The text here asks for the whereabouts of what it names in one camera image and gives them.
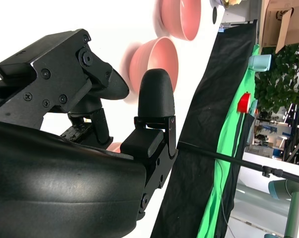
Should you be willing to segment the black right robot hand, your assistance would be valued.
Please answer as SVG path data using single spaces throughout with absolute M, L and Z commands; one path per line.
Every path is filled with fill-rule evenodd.
M 0 238 L 121 238 L 177 156 L 171 79 L 141 80 L 120 152 L 101 100 L 129 87 L 84 29 L 47 35 L 0 62 Z

